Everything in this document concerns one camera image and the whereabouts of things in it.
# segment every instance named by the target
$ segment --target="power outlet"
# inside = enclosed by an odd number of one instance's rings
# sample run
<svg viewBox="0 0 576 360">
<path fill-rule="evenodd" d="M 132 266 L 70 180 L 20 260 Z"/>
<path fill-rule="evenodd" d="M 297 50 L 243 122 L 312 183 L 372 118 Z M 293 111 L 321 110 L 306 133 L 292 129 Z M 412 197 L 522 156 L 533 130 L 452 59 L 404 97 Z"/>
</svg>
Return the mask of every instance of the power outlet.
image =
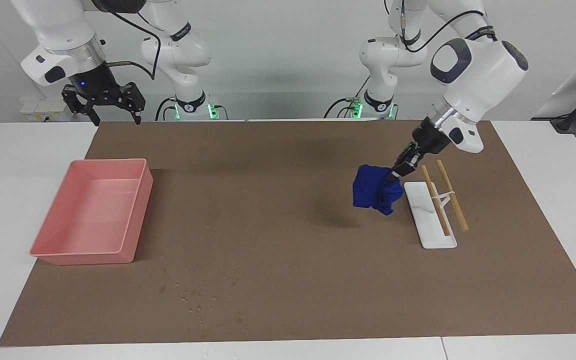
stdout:
<svg viewBox="0 0 576 360">
<path fill-rule="evenodd" d="M 27 121 L 35 123 L 67 122 L 73 120 L 73 113 L 62 100 L 39 100 L 25 102 L 21 114 Z"/>
</svg>

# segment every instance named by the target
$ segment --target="pink bin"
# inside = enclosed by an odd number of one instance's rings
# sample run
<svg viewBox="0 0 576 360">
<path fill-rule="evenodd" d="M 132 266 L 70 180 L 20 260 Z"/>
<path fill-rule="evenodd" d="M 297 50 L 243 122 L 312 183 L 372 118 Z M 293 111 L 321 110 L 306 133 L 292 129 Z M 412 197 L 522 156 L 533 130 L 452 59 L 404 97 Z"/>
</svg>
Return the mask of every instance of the pink bin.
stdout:
<svg viewBox="0 0 576 360">
<path fill-rule="evenodd" d="M 71 162 L 30 255 L 56 265 L 132 262 L 152 188 L 146 159 Z"/>
</svg>

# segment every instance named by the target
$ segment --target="wooden chopstick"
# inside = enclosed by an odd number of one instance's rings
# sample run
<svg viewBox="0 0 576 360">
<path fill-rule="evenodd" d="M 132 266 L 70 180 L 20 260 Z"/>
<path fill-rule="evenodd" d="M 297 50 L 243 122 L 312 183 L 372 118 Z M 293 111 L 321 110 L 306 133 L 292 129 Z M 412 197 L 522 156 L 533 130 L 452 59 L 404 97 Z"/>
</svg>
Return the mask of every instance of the wooden chopstick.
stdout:
<svg viewBox="0 0 576 360">
<path fill-rule="evenodd" d="M 439 218 L 439 223 L 441 224 L 441 229 L 443 230 L 443 235 L 449 237 L 450 230 L 448 229 L 448 224 L 444 218 L 444 211 L 442 210 L 441 203 L 439 203 L 439 199 L 437 198 L 437 191 L 435 191 L 433 183 L 430 180 L 428 168 L 426 168 L 425 165 L 421 165 L 421 172 L 423 173 L 423 178 L 425 179 L 425 186 L 428 187 L 428 192 L 432 198 L 432 205 L 434 205 L 434 210 L 437 212 L 437 217 Z"/>
<path fill-rule="evenodd" d="M 437 166 L 439 167 L 439 171 L 441 172 L 441 177 L 443 178 L 443 182 L 446 184 L 448 191 L 450 192 L 450 203 L 452 204 L 452 208 L 454 209 L 455 214 L 457 214 L 457 219 L 459 219 L 459 225 L 461 225 L 462 231 L 468 231 L 468 223 L 466 222 L 466 217 L 464 217 L 464 212 L 462 211 L 462 207 L 459 205 L 459 201 L 457 200 L 457 195 L 455 194 L 455 190 L 453 189 L 453 185 L 448 178 L 448 173 L 446 173 L 446 168 L 444 168 L 444 163 L 441 160 L 437 160 Z"/>
</svg>

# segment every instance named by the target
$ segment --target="green led light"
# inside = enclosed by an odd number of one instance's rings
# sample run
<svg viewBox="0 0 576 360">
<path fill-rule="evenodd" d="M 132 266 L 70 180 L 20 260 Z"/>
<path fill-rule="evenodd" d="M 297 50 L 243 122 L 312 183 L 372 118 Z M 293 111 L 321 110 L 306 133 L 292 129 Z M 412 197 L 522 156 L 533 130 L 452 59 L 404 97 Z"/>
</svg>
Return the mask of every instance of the green led light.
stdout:
<svg viewBox="0 0 576 360">
<path fill-rule="evenodd" d="M 364 110 L 364 104 L 362 104 L 359 100 L 354 100 L 353 103 L 354 109 L 352 110 L 352 117 L 355 119 L 359 119 L 362 117 L 362 111 Z"/>
<path fill-rule="evenodd" d="M 213 105 L 208 104 L 208 114 L 210 114 L 210 120 L 219 119 L 219 112 Z"/>
</svg>

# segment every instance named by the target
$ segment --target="table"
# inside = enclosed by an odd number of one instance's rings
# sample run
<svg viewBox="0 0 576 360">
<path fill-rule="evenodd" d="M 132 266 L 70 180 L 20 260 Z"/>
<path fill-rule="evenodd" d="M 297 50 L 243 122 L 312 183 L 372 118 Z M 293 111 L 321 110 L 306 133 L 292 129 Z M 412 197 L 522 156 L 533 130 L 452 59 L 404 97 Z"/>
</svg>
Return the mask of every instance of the table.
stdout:
<svg viewBox="0 0 576 360">
<path fill-rule="evenodd" d="M 576 267 L 576 139 L 547 122 L 494 127 Z M 64 171 L 83 158 L 89 123 L 0 123 L 0 335 L 34 264 L 30 244 Z M 0 348 L 0 359 L 567 359 L 576 335 Z"/>
</svg>

